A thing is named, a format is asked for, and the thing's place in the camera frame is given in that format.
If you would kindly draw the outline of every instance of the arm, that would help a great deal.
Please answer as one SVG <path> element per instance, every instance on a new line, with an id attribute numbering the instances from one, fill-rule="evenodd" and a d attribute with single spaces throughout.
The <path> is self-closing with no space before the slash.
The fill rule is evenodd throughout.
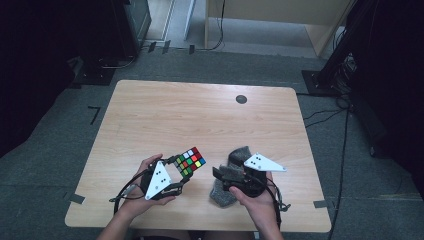
<path id="1" fill-rule="evenodd" d="M 267 178 L 272 180 L 270 172 L 267 172 Z M 256 198 L 246 196 L 234 186 L 230 187 L 230 192 L 239 200 L 241 205 L 246 207 L 256 228 L 264 235 L 265 239 L 283 240 L 275 218 L 273 199 L 267 191 Z"/>
<path id="2" fill-rule="evenodd" d="M 151 164 L 156 159 L 162 157 L 162 154 L 154 155 L 146 160 L 141 162 L 140 168 L 137 173 L 142 172 L 147 169 L 149 164 Z M 141 179 L 137 179 L 138 185 L 140 185 Z M 143 193 L 140 188 L 135 188 L 128 196 L 141 196 Z M 165 205 L 168 202 L 174 200 L 175 197 L 166 197 L 160 200 L 146 200 L 145 198 L 140 198 L 136 200 L 128 200 L 122 204 L 118 212 L 112 217 L 109 224 L 103 229 L 100 235 L 97 237 L 98 240 L 107 240 L 107 239 L 124 239 L 125 234 L 135 217 L 143 214 L 150 207 L 154 205 Z"/>

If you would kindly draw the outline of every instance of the wooden table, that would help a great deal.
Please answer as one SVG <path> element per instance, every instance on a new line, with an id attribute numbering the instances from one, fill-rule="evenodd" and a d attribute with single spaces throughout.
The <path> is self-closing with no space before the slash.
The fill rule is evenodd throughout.
<path id="1" fill-rule="evenodd" d="M 236 101 L 247 97 L 245 104 Z M 113 215 L 108 200 L 131 179 L 140 162 L 157 153 L 164 158 L 196 146 L 206 165 L 194 172 L 183 193 L 166 206 L 155 206 L 132 227 L 146 229 L 255 230 L 238 203 L 222 209 L 209 198 L 212 167 L 227 164 L 243 146 L 287 167 L 273 174 L 291 203 L 282 212 L 284 232 L 327 232 L 326 208 L 299 104 L 291 88 L 153 81 L 120 81 L 87 160 L 66 224 L 104 227 Z M 173 180 L 181 175 L 168 165 Z"/>

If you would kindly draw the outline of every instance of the black cable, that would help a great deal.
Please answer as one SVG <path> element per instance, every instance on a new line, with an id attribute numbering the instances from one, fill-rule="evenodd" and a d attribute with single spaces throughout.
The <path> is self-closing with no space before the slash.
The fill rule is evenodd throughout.
<path id="1" fill-rule="evenodd" d="M 350 63 L 355 63 L 355 61 L 351 58 L 351 54 L 349 54 L 343 63 L 338 67 L 338 71 L 334 74 L 334 78 L 336 79 L 336 84 L 333 86 L 337 91 L 339 91 L 342 95 L 348 94 L 351 92 L 351 88 L 347 85 L 347 82 L 351 79 L 351 75 L 355 71 L 354 69 L 349 69 L 348 65 Z"/>
<path id="2" fill-rule="evenodd" d="M 272 198 L 272 201 L 273 201 L 273 204 L 274 204 L 275 218 L 276 218 L 276 221 L 277 221 L 278 229 L 280 229 L 280 227 L 281 227 L 281 212 L 280 212 L 280 205 L 281 204 L 280 203 L 282 203 L 281 202 L 281 199 L 279 199 L 279 201 L 277 201 L 277 198 L 275 197 L 275 194 L 271 191 L 271 189 L 269 189 L 268 184 L 262 182 L 261 180 L 259 180 L 258 178 L 254 177 L 252 175 L 248 175 L 248 177 L 250 179 L 254 180 L 255 182 L 261 184 L 262 186 L 264 186 L 265 187 L 265 190 L 269 193 L 269 195 L 271 195 L 271 198 Z"/>
<path id="3" fill-rule="evenodd" d="M 219 28 L 219 31 L 221 33 L 221 36 L 220 36 L 217 44 L 215 45 L 215 47 L 209 48 L 209 49 L 204 49 L 206 51 L 212 51 L 212 50 L 217 49 L 221 45 L 221 43 L 223 42 L 223 40 L 224 40 L 224 29 L 222 27 L 222 23 L 223 23 L 223 20 L 224 20 L 224 9 L 225 9 L 225 0 L 222 1 L 221 24 L 219 24 L 219 22 L 218 22 L 218 28 Z"/>
<path id="4" fill-rule="evenodd" d="M 333 237 L 333 231 L 334 231 L 334 226 L 336 224 L 337 221 L 337 217 L 339 215 L 339 210 L 340 210 L 340 201 L 342 198 L 342 190 L 343 190 L 343 170 L 344 170 L 344 163 L 345 163 L 345 154 L 346 154 L 346 142 L 347 142 L 347 126 L 348 126 L 348 120 L 349 120 L 349 111 L 346 111 L 346 120 L 345 120 L 345 130 L 344 130 L 344 139 L 343 139 L 343 149 L 342 149 L 342 161 L 340 163 L 340 181 L 339 181 L 339 192 L 338 192 L 338 196 L 337 196 L 337 203 L 335 206 L 335 213 L 334 213 L 334 218 L 333 221 L 331 223 L 331 229 L 330 229 L 330 233 L 328 235 L 328 240 L 330 240 Z"/>
<path id="5" fill-rule="evenodd" d="M 115 202 L 115 205 L 113 207 L 113 214 L 115 214 L 116 212 L 118 212 L 118 208 L 119 208 L 119 202 L 121 201 L 121 198 L 124 198 L 124 191 L 127 190 L 127 188 L 139 177 L 143 176 L 145 173 L 147 172 L 147 169 L 145 169 L 144 171 L 142 171 L 141 173 L 135 175 L 129 182 L 127 182 L 127 184 L 125 184 L 125 186 L 121 189 L 121 191 L 118 193 L 118 195 L 115 198 L 112 198 L 109 200 L 109 202 Z"/>
<path id="6" fill-rule="evenodd" d="M 336 64 L 336 66 L 334 66 L 334 67 L 331 69 L 331 71 L 329 72 L 329 74 L 328 74 L 328 76 L 327 76 L 327 79 L 326 79 L 328 82 L 333 82 L 333 80 L 334 80 L 334 78 L 336 77 L 336 74 L 337 74 L 337 72 L 338 72 L 338 69 L 340 68 L 340 66 L 342 66 L 342 65 L 343 65 L 343 63 L 344 63 L 344 62 L 342 62 L 342 63 L 338 63 L 338 64 Z M 336 88 L 335 88 L 335 86 L 334 86 L 334 85 L 331 85 L 331 87 L 332 87 L 332 88 L 334 88 L 335 90 L 339 91 L 338 89 L 336 89 Z"/>
<path id="7" fill-rule="evenodd" d="M 379 4 L 380 4 L 380 0 L 378 0 L 378 1 L 377 1 L 377 3 L 375 4 L 374 13 L 373 13 L 373 15 L 372 15 L 371 27 L 370 27 L 370 36 L 369 36 L 369 38 L 368 38 L 367 51 L 368 51 L 368 49 L 369 49 L 369 48 L 370 48 L 370 46 L 371 46 L 372 31 L 373 31 L 373 28 L 374 28 L 375 14 L 377 13 L 377 8 L 378 8 L 378 5 L 379 5 Z"/>
<path id="8" fill-rule="evenodd" d="M 134 60 L 135 60 L 135 57 L 134 56 L 131 56 L 131 60 L 127 64 L 124 64 L 124 65 L 121 65 L 121 66 L 100 66 L 100 67 L 101 68 L 104 68 L 104 69 L 121 69 L 121 68 L 126 68 L 129 65 L 131 65 L 131 63 L 133 63 Z"/>
<path id="9" fill-rule="evenodd" d="M 322 110 L 322 111 L 319 111 L 319 112 L 314 112 L 314 113 L 312 113 L 309 117 L 305 117 L 305 118 L 303 118 L 303 120 L 308 120 L 308 119 L 310 119 L 311 117 L 315 116 L 315 114 L 327 113 L 327 112 L 337 112 L 337 111 L 340 111 L 340 109 L 336 109 L 336 110 Z"/>
<path id="10" fill-rule="evenodd" d="M 339 33 L 339 35 L 337 36 L 337 39 L 336 39 L 336 34 L 333 35 L 333 51 L 334 51 L 334 49 L 336 49 L 336 46 L 339 44 L 340 37 L 344 36 L 345 33 L 346 33 L 346 28 L 343 29 L 343 31 L 341 33 Z"/>
<path id="11" fill-rule="evenodd" d="M 140 187 L 140 185 L 138 185 L 138 184 L 134 184 L 134 186 L 136 186 L 136 187 L 138 187 L 138 188 L 140 188 L 141 189 L 141 187 Z M 137 199 L 140 199 L 140 198 L 142 198 L 142 197 L 144 197 L 145 195 L 144 194 L 142 194 L 141 196 L 139 196 L 139 197 L 125 197 L 126 196 L 125 194 L 121 197 L 121 199 L 128 199 L 128 200 L 137 200 Z"/>
<path id="12" fill-rule="evenodd" d="M 310 127 L 310 126 L 312 126 L 312 125 L 315 125 L 315 124 L 318 124 L 318 123 L 323 123 L 323 122 L 325 122 L 325 121 L 328 121 L 330 118 L 332 118 L 332 117 L 334 117 L 335 115 L 337 115 L 337 114 L 339 114 L 339 113 L 343 112 L 344 110 L 346 110 L 346 109 L 341 109 L 341 110 L 337 111 L 336 113 L 331 114 L 329 117 L 327 117 L 327 118 L 326 118 L 326 119 L 324 119 L 324 120 L 321 120 L 321 121 L 318 121 L 318 122 L 314 122 L 314 123 L 308 124 L 308 125 L 306 125 L 306 126 L 305 126 L 305 128 L 308 128 L 308 127 Z"/>
<path id="13" fill-rule="evenodd" d="M 275 190 L 277 191 L 278 203 L 279 203 L 279 209 L 280 209 L 280 211 L 287 212 L 287 210 L 289 210 L 289 207 L 291 206 L 291 204 L 285 204 L 285 203 L 283 203 L 283 196 L 281 194 L 280 188 L 277 187 L 277 185 L 274 183 L 274 181 L 272 181 L 269 178 L 267 178 L 267 179 L 268 179 L 268 181 L 270 181 L 272 183 L 272 185 L 270 185 L 270 186 L 274 186 L 275 187 Z"/>
<path id="14" fill-rule="evenodd" d="M 309 93 L 296 93 L 296 96 L 307 96 L 307 97 L 320 97 L 320 98 L 334 98 L 337 96 L 331 96 L 331 95 L 313 95 Z"/>
<path id="15" fill-rule="evenodd" d="M 141 49 L 140 49 L 140 51 L 141 50 L 143 50 L 143 49 L 146 49 L 146 48 L 150 48 L 150 45 L 149 46 L 143 46 Z M 165 48 L 165 47 L 163 47 L 163 46 L 155 46 L 155 48 Z M 187 50 L 188 48 L 181 48 L 181 47 L 168 47 L 168 49 L 174 49 L 174 50 Z"/>

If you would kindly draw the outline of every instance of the round hole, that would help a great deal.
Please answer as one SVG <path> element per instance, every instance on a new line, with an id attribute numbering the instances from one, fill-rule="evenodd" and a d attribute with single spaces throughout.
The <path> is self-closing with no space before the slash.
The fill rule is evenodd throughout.
<path id="1" fill-rule="evenodd" d="M 247 97 L 244 95 L 238 95 L 236 101 L 240 104 L 245 104 L 247 102 Z"/>

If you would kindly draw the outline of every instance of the finger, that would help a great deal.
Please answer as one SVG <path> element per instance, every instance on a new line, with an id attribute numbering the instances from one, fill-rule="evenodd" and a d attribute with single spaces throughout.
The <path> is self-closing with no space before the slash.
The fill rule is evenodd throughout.
<path id="1" fill-rule="evenodd" d="M 237 187 L 232 186 L 232 187 L 230 187 L 229 190 L 230 190 L 231 194 L 233 194 L 234 197 L 236 197 L 237 200 L 239 200 L 239 202 L 241 204 L 244 204 L 244 202 L 246 201 L 246 197 L 247 196 L 240 189 L 238 189 Z"/>
<path id="2" fill-rule="evenodd" d="M 159 153 L 159 154 L 153 155 L 153 156 L 151 156 L 151 157 L 149 157 L 149 158 L 147 158 L 147 159 L 144 159 L 144 160 L 141 162 L 140 167 L 138 168 L 138 171 L 137 171 L 137 172 L 142 172 L 144 169 L 147 169 L 147 167 L 148 167 L 151 163 L 153 163 L 156 159 L 161 158 L 162 156 L 163 156 L 163 154 L 162 154 L 162 153 Z"/>
<path id="3" fill-rule="evenodd" d="M 129 197 L 134 197 L 134 196 L 138 197 L 138 196 L 143 195 L 143 192 L 141 191 L 140 187 L 134 187 L 134 188 L 131 190 L 131 192 L 129 192 L 127 195 L 128 195 Z"/>
<path id="4" fill-rule="evenodd" d="M 175 196 L 169 196 L 158 200 L 157 203 L 159 203 L 160 205 L 166 205 L 167 203 L 173 200 L 175 200 Z"/>
<path id="5" fill-rule="evenodd" d="M 272 173 L 271 172 L 266 172 L 266 177 L 269 179 L 269 180 L 271 180 L 271 181 L 273 181 L 273 179 L 272 179 Z"/>

